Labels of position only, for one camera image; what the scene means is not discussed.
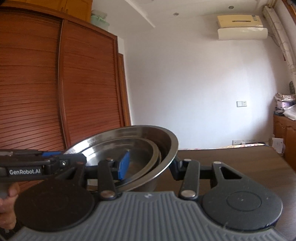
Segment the ceiling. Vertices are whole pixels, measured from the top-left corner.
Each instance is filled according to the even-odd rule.
[[[157,27],[170,18],[210,14],[260,14],[268,0],[93,0],[92,9],[108,14],[110,31],[127,34]]]

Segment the black circular pad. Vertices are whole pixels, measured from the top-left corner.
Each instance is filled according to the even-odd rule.
[[[280,198],[247,177],[220,180],[202,198],[205,213],[229,229],[254,231],[274,225],[282,212]]]
[[[67,180],[45,180],[20,194],[15,203],[17,219],[28,228],[52,232],[84,221],[94,207],[93,196]]]
[[[227,203],[233,209],[250,212],[260,207],[261,198],[251,192],[235,192],[227,197]]]

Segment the air conditioner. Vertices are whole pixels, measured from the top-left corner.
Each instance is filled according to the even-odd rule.
[[[267,28],[255,15],[222,15],[218,16],[218,24],[220,40],[266,39],[268,36]]]

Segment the blue gripper pad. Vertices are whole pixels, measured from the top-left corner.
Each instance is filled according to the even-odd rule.
[[[124,179],[130,162],[130,152],[127,151],[119,162],[118,180]]]
[[[42,153],[42,156],[56,156],[60,155],[61,153],[61,151],[45,151]]]

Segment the dark tabletop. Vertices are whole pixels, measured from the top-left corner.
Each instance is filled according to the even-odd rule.
[[[216,150],[179,151],[180,159],[190,158],[201,165],[222,161],[275,192],[283,201],[283,213],[276,225],[288,240],[296,237],[296,174],[278,153],[268,146]],[[182,181],[175,181],[169,170],[159,178],[155,191],[179,192]],[[200,194],[210,189],[209,180],[200,180]]]

